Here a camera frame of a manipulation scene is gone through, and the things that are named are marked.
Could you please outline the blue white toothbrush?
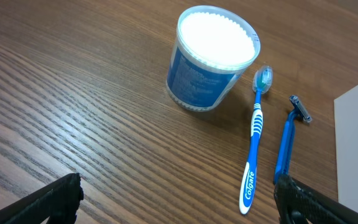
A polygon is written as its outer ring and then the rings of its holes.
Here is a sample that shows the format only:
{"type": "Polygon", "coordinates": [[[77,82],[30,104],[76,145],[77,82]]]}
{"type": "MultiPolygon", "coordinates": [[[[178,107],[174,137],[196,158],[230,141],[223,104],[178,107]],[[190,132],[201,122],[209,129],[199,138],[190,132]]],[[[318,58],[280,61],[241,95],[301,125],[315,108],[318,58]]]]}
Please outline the blue white toothbrush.
{"type": "Polygon", "coordinates": [[[262,95],[268,92],[273,82],[273,70],[270,66],[263,66],[254,75],[253,90],[255,101],[250,125],[250,148],[241,182],[239,195],[239,210],[245,215],[249,212],[255,195],[257,182],[257,155],[260,137],[264,125],[262,112],[262,95]]]}

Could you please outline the blue disposable razor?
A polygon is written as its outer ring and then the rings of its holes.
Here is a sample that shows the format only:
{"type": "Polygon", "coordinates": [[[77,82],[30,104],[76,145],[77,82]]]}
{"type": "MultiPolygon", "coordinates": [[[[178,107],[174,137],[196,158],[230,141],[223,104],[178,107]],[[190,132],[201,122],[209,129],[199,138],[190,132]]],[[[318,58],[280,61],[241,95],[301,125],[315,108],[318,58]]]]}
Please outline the blue disposable razor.
{"type": "Polygon", "coordinates": [[[296,131],[294,120],[300,118],[306,123],[311,123],[313,120],[298,96],[292,95],[289,97],[289,100],[292,103],[294,109],[288,114],[287,120],[284,124],[282,139],[275,166],[275,174],[273,177],[274,185],[278,182],[278,179],[281,175],[287,175],[289,171],[291,152],[296,131]]]}

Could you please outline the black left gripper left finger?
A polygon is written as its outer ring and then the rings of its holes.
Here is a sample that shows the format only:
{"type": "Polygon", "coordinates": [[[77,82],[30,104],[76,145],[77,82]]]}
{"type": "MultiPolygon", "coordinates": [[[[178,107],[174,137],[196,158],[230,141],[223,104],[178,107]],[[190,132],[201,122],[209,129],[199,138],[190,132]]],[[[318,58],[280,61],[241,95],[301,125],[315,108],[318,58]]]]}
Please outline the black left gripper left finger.
{"type": "Polygon", "coordinates": [[[1,224],[74,224],[84,199],[79,173],[67,174],[0,210],[1,224]]]}

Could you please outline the cotton swab tub blue label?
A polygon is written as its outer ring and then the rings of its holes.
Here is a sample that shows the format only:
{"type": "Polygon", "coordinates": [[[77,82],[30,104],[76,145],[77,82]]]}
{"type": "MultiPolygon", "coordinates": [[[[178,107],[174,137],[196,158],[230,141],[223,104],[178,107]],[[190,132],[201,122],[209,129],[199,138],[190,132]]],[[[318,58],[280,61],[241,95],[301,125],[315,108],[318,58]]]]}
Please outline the cotton swab tub blue label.
{"type": "Polygon", "coordinates": [[[180,106],[217,107],[258,57],[259,36],[243,18],[216,6],[193,6],[178,19],[166,85],[180,106]]]}

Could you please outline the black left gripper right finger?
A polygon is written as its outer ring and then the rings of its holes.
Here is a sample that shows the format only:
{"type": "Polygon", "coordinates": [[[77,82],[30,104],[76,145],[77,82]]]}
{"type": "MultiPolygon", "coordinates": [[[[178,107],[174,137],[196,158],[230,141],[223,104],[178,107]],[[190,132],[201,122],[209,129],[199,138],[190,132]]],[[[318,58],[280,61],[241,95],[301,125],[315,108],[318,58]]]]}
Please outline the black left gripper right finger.
{"type": "Polygon", "coordinates": [[[283,174],[278,178],[273,196],[281,224],[358,224],[357,212],[289,175],[283,174]]]}

